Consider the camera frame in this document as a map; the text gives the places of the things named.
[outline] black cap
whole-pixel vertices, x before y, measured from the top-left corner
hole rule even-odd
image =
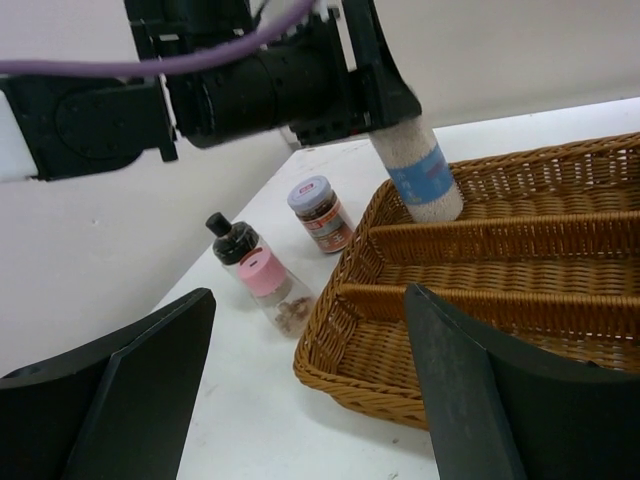
[[[216,237],[224,237],[231,231],[232,225],[220,212],[216,212],[207,220],[207,228],[213,232]]]

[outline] blue label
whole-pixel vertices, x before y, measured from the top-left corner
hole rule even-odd
[[[453,185],[453,175],[440,145],[436,145],[422,160],[410,167],[387,168],[387,171],[407,205],[433,202]]]

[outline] white cylindrical container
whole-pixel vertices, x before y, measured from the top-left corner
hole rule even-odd
[[[416,223],[458,218],[463,207],[460,191],[423,117],[372,132],[370,137]]]

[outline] glass bottle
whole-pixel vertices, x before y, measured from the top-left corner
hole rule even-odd
[[[238,278],[280,333],[289,338],[302,335],[316,299],[268,247],[258,247],[241,260]]]
[[[231,275],[237,278],[237,266],[252,250],[267,246],[258,232],[246,222],[232,224],[220,212],[207,220],[207,228],[216,236],[213,254]]]
[[[322,175],[298,184],[287,203],[324,253],[339,252],[353,235],[353,223],[333,187]]]

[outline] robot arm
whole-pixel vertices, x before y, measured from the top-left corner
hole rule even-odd
[[[257,28],[247,0],[125,4],[141,60],[194,53]],[[344,12],[357,63],[352,71],[338,35],[339,12],[330,9],[328,18],[314,14],[296,32],[208,70],[133,79],[9,76],[0,77],[0,90],[42,180],[116,170],[154,148],[165,162],[176,160],[176,129],[209,148],[288,126],[308,146],[420,115],[373,0],[346,0]]]

